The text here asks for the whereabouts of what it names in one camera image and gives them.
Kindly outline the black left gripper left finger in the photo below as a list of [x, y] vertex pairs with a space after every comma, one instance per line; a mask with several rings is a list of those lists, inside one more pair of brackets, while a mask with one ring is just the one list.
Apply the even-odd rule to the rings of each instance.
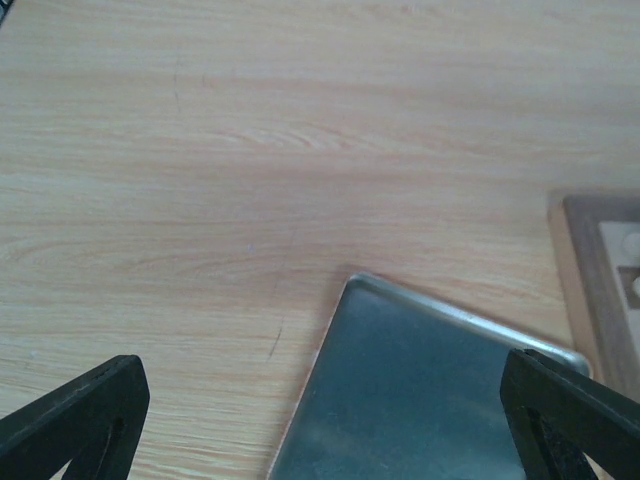
[[126, 479], [149, 402], [140, 357], [109, 359], [1, 419], [1, 477]]

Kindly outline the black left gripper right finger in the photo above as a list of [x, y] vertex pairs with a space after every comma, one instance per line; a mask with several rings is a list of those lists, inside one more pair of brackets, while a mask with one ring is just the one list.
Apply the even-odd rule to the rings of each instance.
[[500, 399], [528, 479], [639, 477], [639, 404], [531, 349], [513, 349]]

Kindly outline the metal tin tray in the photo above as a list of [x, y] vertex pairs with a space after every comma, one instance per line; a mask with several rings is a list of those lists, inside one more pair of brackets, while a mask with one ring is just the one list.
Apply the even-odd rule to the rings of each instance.
[[267, 477], [523, 478], [499, 394], [513, 349], [591, 372], [578, 352], [380, 277], [351, 276]]

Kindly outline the wooden chess board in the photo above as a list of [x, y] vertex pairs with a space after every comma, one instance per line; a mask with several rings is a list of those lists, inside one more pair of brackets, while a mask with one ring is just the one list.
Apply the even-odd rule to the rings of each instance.
[[575, 348], [639, 399], [639, 193], [555, 190], [548, 219]]

